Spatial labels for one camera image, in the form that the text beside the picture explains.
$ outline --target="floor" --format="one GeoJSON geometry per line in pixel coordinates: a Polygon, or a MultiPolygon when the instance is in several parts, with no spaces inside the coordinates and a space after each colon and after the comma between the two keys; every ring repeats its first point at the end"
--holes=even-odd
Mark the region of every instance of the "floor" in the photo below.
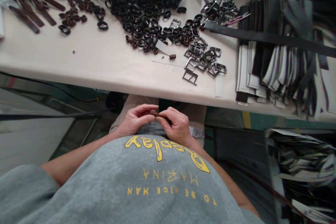
{"type": "MultiPolygon", "coordinates": [[[[12,88],[15,91],[26,92],[26,96],[37,101],[43,102],[48,106],[64,113],[75,113],[79,111],[97,111],[105,110],[106,93],[98,93],[94,89],[79,87],[73,85],[64,85],[49,82],[56,87],[59,87],[72,96],[82,101],[96,102],[84,103],[71,98],[68,94],[60,89],[40,83],[21,80],[17,78],[6,77],[0,74],[0,87],[12,88]]],[[[168,106],[174,106],[174,103],[169,100],[160,100],[160,109],[165,109],[168,106]]],[[[54,153],[55,156],[62,155],[68,151],[78,148],[81,144],[86,144],[94,141],[96,137],[104,131],[108,131],[110,125],[114,122],[118,115],[111,112],[103,113],[99,118],[91,118],[87,120],[77,120],[73,125],[71,132],[65,136],[64,143],[54,153]]],[[[226,108],[216,108],[208,106],[207,115],[205,118],[205,144],[204,149],[213,156],[213,131],[212,127],[229,127],[229,128],[250,128],[264,131],[269,127],[289,127],[289,128],[336,128],[336,124],[322,122],[307,122],[302,120],[289,120],[283,117],[268,116],[256,113],[249,113],[239,110],[231,110],[226,108]]]]}

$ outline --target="khaki pants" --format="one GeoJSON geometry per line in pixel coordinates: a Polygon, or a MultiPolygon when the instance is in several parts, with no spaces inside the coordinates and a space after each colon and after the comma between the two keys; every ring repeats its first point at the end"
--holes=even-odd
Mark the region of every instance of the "khaki pants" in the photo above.
{"type": "MultiPolygon", "coordinates": [[[[124,104],[124,107],[117,117],[116,121],[111,125],[109,133],[115,131],[117,127],[123,122],[129,109],[137,107],[141,104],[159,104],[159,99],[148,96],[138,96],[130,94],[124,104]]],[[[178,111],[185,114],[189,118],[189,125],[199,130],[204,130],[204,120],[207,108],[204,105],[197,105],[191,103],[182,103],[178,108],[178,111]]],[[[204,139],[196,138],[197,142],[203,147],[204,139]]]]}

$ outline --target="stack of leather strips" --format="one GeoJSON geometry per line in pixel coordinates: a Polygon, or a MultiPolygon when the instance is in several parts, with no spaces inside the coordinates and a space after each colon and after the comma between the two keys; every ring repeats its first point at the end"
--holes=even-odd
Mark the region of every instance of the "stack of leather strips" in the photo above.
{"type": "Polygon", "coordinates": [[[207,22],[205,28],[240,39],[237,97],[247,106],[254,100],[285,108],[295,104],[299,117],[319,119],[323,111],[336,113],[326,56],[336,49],[323,45],[315,29],[315,2],[310,0],[251,0],[240,15],[252,14],[239,29],[207,22]]]}
{"type": "Polygon", "coordinates": [[[69,35],[71,33],[70,28],[76,26],[77,22],[85,23],[88,18],[85,15],[79,15],[78,9],[80,11],[85,11],[89,14],[93,13],[95,17],[98,19],[97,26],[100,30],[107,30],[109,28],[108,24],[104,22],[105,9],[96,5],[91,0],[67,0],[70,5],[70,10],[65,13],[60,13],[59,17],[63,19],[62,25],[58,28],[65,35],[69,35]]]}
{"type": "Polygon", "coordinates": [[[226,74],[226,66],[217,63],[217,59],[222,54],[222,50],[215,47],[209,47],[208,51],[205,49],[208,47],[208,43],[201,37],[195,39],[194,44],[190,44],[184,56],[188,58],[186,65],[184,66],[185,73],[182,79],[194,84],[198,78],[198,74],[194,73],[195,69],[201,72],[207,71],[212,77],[216,77],[219,73],[226,74]]]}
{"type": "MultiPolygon", "coordinates": [[[[38,27],[44,26],[44,22],[34,13],[33,9],[26,2],[27,0],[2,0],[2,6],[11,10],[19,19],[21,19],[34,33],[40,33],[38,27]]],[[[35,9],[54,26],[56,21],[49,15],[48,9],[53,5],[59,10],[64,11],[65,7],[54,0],[29,0],[35,9]]]]}

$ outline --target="person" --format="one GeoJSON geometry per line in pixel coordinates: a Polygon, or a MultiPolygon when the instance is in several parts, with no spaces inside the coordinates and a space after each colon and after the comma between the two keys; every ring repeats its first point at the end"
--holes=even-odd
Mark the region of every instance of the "person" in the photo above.
{"type": "Polygon", "coordinates": [[[2,176],[0,223],[263,223],[203,149],[206,107],[158,103],[129,95],[105,137],[2,176]]]}

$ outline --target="white strip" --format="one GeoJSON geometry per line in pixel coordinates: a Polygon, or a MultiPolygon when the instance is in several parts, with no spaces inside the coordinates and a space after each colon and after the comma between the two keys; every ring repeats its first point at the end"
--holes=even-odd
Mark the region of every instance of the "white strip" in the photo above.
{"type": "Polygon", "coordinates": [[[237,84],[236,84],[236,92],[239,91],[239,84],[240,84],[240,70],[242,68],[242,46],[239,46],[239,51],[238,51],[238,66],[237,66],[237,72],[238,72],[238,77],[237,77],[237,84]]]}
{"type": "Polygon", "coordinates": [[[167,55],[172,55],[175,54],[171,47],[167,46],[166,44],[164,44],[161,40],[158,40],[155,47],[157,49],[159,49],[160,51],[162,51],[163,53],[167,54],[167,55]]]}
{"type": "Polygon", "coordinates": [[[336,114],[336,95],[333,84],[331,83],[330,70],[321,69],[324,90],[327,92],[328,112],[336,114]]]}
{"type": "Polygon", "coordinates": [[[171,59],[169,61],[166,61],[165,59],[157,59],[157,60],[153,60],[152,62],[156,62],[156,63],[161,63],[161,64],[167,64],[167,65],[174,65],[174,66],[178,66],[178,67],[184,67],[184,65],[186,64],[186,61],[182,61],[180,59],[171,59]]]}
{"type": "Polygon", "coordinates": [[[260,103],[267,103],[267,99],[264,98],[264,97],[258,97],[257,102],[260,102],[260,103]]]}
{"type": "MultiPolygon", "coordinates": [[[[217,63],[223,65],[223,56],[216,58],[217,63]]],[[[224,73],[219,73],[215,77],[215,96],[216,97],[223,97],[223,88],[224,88],[224,73]]]]}
{"type": "Polygon", "coordinates": [[[248,105],[247,103],[243,103],[243,102],[240,102],[240,101],[238,101],[237,104],[239,104],[239,105],[243,105],[243,106],[245,106],[245,107],[247,107],[247,105],[248,105]]]}
{"type": "Polygon", "coordinates": [[[0,39],[5,37],[5,31],[4,31],[4,17],[2,15],[2,7],[0,6],[0,39]]]}
{"type": "Polygon", "coordinates": [[[269,65],[268,65],[266,74],[265,74],[265,76],[262,79],[263,84],[266,85],[266,86],[268,86],[268,84],[271,81],[272,71],[273,71],[273,68],[274,68],[274,58],[275,58],[276,51],[277,51],[277,47],[275,47],[273,49],[271,60],[269,61],[269,65]]]}
{"type": "Polygon", "coordinates": [[[280,62],[280,75],[278,81],[283,85],[286,79],[286,73],[289,71],[289,65],[287,67],[287,46],[282,47],[282,59],[280,62]]]}
{"type": "Polygon", "coordinates": [[[260,86],[256,91],[256,96],[262,97],[262,98],[267,98],[266,94],[266,87],[265,86],[260,86]]]}

